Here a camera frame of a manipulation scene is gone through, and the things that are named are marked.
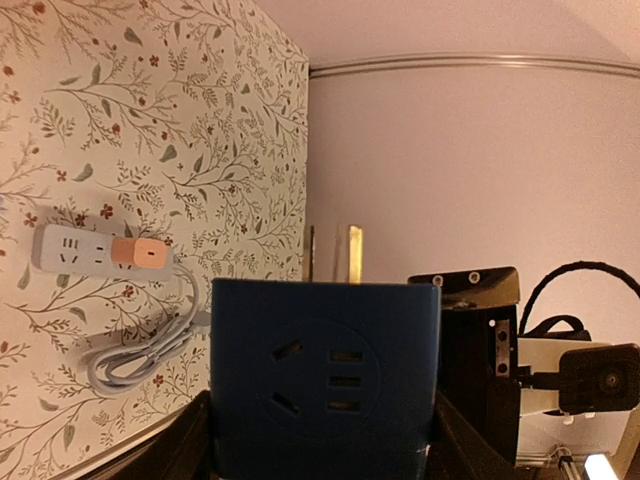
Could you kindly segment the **dark blue cube socket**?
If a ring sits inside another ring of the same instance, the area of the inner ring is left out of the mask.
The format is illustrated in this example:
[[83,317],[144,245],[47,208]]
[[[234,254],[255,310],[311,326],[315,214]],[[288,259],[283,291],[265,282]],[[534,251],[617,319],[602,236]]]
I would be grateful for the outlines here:
[[223,479],[420,479],[434,415],[440,291],[342,283],[212,285],[212,456]]

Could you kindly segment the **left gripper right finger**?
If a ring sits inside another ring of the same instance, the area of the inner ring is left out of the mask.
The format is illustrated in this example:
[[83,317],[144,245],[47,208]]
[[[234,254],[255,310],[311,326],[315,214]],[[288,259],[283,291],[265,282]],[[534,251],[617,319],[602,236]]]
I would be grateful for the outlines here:
[[507,480],[519,475],[437,390],[424,478]]

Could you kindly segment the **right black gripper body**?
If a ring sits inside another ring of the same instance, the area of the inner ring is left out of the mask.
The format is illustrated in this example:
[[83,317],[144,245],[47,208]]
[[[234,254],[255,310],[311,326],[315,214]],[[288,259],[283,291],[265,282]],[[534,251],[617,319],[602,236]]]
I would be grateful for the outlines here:
[[417,274],[441,293],[438,391],[502,459],[516,460],[519,276],[515,267]]

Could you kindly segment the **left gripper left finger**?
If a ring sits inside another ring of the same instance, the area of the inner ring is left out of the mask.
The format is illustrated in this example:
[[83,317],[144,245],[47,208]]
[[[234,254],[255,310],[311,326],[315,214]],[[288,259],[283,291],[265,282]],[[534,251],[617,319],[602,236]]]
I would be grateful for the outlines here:
[[103,479],[214,479],[209,413],[210,392],[199,393],[142,449],[115,460]]

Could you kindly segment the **grey power strip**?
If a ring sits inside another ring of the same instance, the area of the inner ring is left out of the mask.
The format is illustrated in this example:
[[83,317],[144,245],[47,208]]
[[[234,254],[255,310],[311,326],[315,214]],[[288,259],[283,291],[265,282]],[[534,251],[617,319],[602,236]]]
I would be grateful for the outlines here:
[[41,271],[125,280],[160,281],[171,278],[173,260],[160,270],[115,264],[111,245],[118,237],[96,231],[48,224],[39,227],[32,248],[33,265]]

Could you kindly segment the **pink charger plug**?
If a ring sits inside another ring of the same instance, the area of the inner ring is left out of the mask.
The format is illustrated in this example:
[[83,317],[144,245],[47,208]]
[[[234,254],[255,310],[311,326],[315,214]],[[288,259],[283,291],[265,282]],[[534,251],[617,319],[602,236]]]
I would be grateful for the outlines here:
[[160,270],[168,264],[169,247],[150,238],[116,237],[111,245],[111,260],[115,264]]

